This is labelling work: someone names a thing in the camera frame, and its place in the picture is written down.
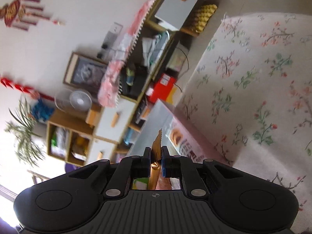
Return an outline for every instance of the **picture frame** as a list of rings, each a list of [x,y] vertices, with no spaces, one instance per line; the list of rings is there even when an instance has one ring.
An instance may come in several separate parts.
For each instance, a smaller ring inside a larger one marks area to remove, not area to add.
[[[73,52],[67,65],[63,83],[96,95],[101,87],[107,66],[100,59]]]

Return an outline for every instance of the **white wall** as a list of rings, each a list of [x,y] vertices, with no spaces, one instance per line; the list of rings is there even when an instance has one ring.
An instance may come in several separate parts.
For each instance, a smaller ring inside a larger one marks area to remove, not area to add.
[[[12,1],[0,0],[0,6]],[[0,21],[0,74],[53,96],[63,87],[62,80],[71,52],[96,56],[113,22],[122,24],[125,29],[145,1],[41,0],[44,11],[53,14],[53,19],[65,22],[66,26],[55,26],[41,20],[37,26],[31,26],[28,32],[24,32],[6,28]],[[18,91],[0,85],[0,165],[7,170],[5,173],[12,169],[12,178],[16,182],[19,182],[18,162],[13,140],[3,129],[5,121],[11,120],[8,108],[17,107],[19,97]]]

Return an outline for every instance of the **tile floor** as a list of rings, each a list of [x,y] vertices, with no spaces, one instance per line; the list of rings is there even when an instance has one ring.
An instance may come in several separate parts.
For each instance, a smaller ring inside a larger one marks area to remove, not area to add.
[[[218,9],[208,21],[205,30],[192,41],[188,53],[189,70],[176,83],[182,90],[186,87],[199,59],[218,29],[220,20],[223,19],[225,13],[229,16],[255,12],[285,12],[312,15],[312,0],[209,0],[207,4],[216,4]],[[184,63],[181,72],[183,73],[186,69],[187,64]]]

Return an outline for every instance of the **pink cloth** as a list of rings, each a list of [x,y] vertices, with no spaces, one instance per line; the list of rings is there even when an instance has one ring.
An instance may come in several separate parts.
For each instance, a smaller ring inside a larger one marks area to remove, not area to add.
[[[132,48],[135,46],[145,17],[155,1],[156,0],[148,0],[140,8],[135,15],[133,23],[127,29],[127,32],[119,44],[118,51],[115,52],[112,61],[109,63],[98,94],[98,100],[102,106],[116,106],[119,89],[119,73],[125,65]]]

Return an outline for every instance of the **cabinet door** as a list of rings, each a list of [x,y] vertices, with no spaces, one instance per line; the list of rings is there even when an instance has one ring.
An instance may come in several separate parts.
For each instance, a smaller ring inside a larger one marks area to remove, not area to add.
[[[110,159],[110,156],[112,155],[114,148],[115,144],[102,141],[99,139],[93,139],[91,148],[89,149],[88,158],[85,161],[85,165],[97,161],[99,153],[102,153],[103,159]]]
[[[197,0],[165,0],[155,17],[163,21],[166,28],[179,31],[196,2]]]
[[[135,103],[121,98],[117,107],[105,107],[99,124],[97,126],[95,136],[110,139],[119,142],[125,126],[135,108]],[[119,118],[114,127],[111,126],[115,114],[119,114]]]

